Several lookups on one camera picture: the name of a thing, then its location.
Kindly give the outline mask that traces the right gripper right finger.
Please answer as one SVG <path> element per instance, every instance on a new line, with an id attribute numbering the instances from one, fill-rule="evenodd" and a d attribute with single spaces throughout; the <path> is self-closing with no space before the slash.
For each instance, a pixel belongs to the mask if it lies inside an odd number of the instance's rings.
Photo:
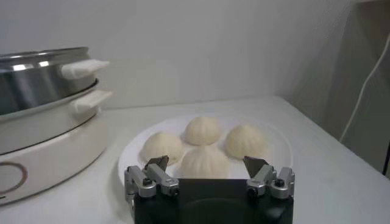
<path id="1" fill-rule="evenodd" d="M 280 200 L 294 196 L 295 173 L 292 168 L 282 167 L 277 174 L 265 159 L 245 156 L 243 162 L 250 176 L 246 181 L 249 197 L 261 197 L 267 190 L 271 197 Z"/>

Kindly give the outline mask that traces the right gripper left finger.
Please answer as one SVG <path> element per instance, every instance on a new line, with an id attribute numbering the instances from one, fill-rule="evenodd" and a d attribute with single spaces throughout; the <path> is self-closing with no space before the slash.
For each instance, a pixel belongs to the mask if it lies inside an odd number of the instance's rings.
<path id="1" fill-rule="evenodd" d="M 165 170 L 169 156 L 151 158 L 141 169 L 128 166 L 124 171 L 124 187 L 126 202 L 133 202 L 136 195 L 141 198 L 152 198 L 157 194 L 157 187 L 163 195 L 176 197 L 179 195 L 179 180 L 169 176 Z"/>

